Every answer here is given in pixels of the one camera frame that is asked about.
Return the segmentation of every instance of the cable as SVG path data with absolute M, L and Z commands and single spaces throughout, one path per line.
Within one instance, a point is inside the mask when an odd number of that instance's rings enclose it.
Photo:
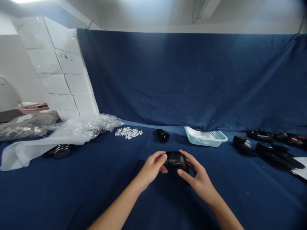
M 193 12 L 192 12 L 192 24 L 194 24 L 194 23 L 195 23 L 195 21 L 198 19 L 198 18 L 195 18 L 195 20 L 193 21 L 193 15 L 194 15 L 195 3 L 196 3 L 196 0 L 194 1 L 194 6 L 193 6 Z
M 201 13 L 199 14 L 198 18 L 195 18 L 195 20 L 193 21 L 193 15 L 194 15 L 195 3 L 196 3 L 196 0 L 194 1 L 194 6 L 193 6 L 193 12 L 192 12 L 192 24 L 194 24 L 196 20 L 198 21 L 198 20 L 199 20 L 199 18 L 201 17 L 201 14 L 202 14 L 202 12 L 203 12 L 203 11 L 204 11 L 204 9 L 205 9 L 205 6 L 206 6 L 206 3 L 207 3 L 207 0 L 205 0 L 205 2 L 204 2 L 204 6 L 203 6 L 203 8 L 202 8 L 202 10 L 201 10 Z
M 303 16 L 303 18 L 302 18 L 302 22 L 301 22 L 300 28 L 299 28 L 299 30 L 298 30 L 298 33 L 299 33 L 299 34 L 301 34 L 301 29 L 302 29 L 302 26 L 303 26 L 305 17 L 307 17 L 307 14 L 305 14 L 305 15 Z
M 89 25 L 89 27 L 88 27 L 87 29 L 89 29 L 89 28 L 90 28 L 90 26 L 91 26 L 92 22 L 93 22 L 93 20 L 91 21 L 91 23 L 90 23 L 90 25 Z

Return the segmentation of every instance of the wrinkled blue cloth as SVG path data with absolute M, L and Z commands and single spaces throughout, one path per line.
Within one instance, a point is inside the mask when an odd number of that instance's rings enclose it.
M 86 229 L 137 175 L 157 150 L 183 149 L 195 156 L 246 230 L 307 229 L 307 185 L 261 158 L 188 142 L 183 127 L 166 144 L 155 128 L 138 127 L 131 140 L 114 131 L 74 150 L 64 159 L 38 157 L 28 167 L 0 172 L 1 229 Z M 0 143 L 0 152 L 9 143 Z M 290 147 L 293 155 L 307 153 Z M 204 202 L 176 170 L 159 173 L 140 195 L 123 229 L 218 229 Z
M 307 125 L 306 34 L 77 34 L 100 113 L 205 131 Z

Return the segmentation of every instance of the left hand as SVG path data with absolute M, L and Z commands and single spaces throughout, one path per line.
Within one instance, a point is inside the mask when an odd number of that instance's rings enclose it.
M 143 168 L 135 177 L 135 181 L 144 191 L 148 185 L 154 181 L 159 171 L 167 173 L 166 167 L 163 165 L 166 162 L 167 155 L 165 151 L 157 151 L 151 155 L 145 162 Z

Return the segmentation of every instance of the plastic basket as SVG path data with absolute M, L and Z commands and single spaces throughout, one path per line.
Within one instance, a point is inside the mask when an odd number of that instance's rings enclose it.
M 17 107 L 16 109 L 18 109 L 23 114 L 33 114 L 33 113 L 38 113 L 38 112 L 40 112 L 42 110 L 49 109 L 48 106 L 42 107 L 42 108 L 38 108 L 39 106 L 44 106 L 44 105 L 47 105 L 47 104 L 46 103 L 39 103 L 39 104 L 34 104 L 34 105 L 27 105 L 27 106 Z
M 219 147 L 222 142 L 228 141 L 228 138 L 221 131 L 200 132 L 185 126 L 185 133 L 189 142 L 197 145 Z

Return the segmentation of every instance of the clear plastic bag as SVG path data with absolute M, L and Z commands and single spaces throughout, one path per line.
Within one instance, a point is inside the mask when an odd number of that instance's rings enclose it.
M 2 152 L 1 171 L 29 166 L 32 159 L 43 155 L 59 144 L 83 145 L 96 138 L 101 129 L 112 131 L 124 123 L 112 115 L 100 114 L 70 118 L 66 122 L 49 126 L 54 132 L 36 141 L 15 142 Z
M 53 131 L 69 132 L 78 137 L 87 137 L 92 133 L 92 139 L 96 138 L 101 129 L 113 131 L 114 128 L 124 123 L 119 118 L 109 114 L 90 115 L 68 119 L 66 122 L 57 123 L 51 127 Z
M 17 117 L 8 123 L 0 124 L 0 141 L 44 136 L 57 119 L 59 115 L 56 111 Z

